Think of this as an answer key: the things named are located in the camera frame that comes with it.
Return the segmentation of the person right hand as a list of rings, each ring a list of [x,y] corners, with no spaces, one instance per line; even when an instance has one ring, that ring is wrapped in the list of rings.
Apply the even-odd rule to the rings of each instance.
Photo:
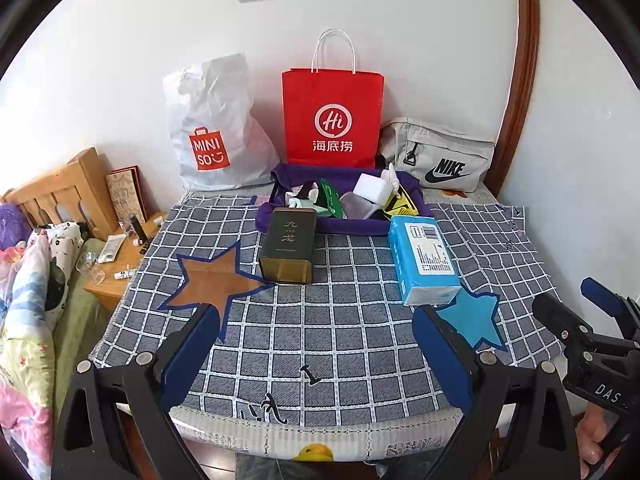
[[[632,479],[636,460],[627,451],[627,437],[636,422],[620,417],[613,422],[613,416],[597,404],[589,403],[576,426],[579,456],[579,478],[587,479],[593,466],[603,466],[602,479]]]

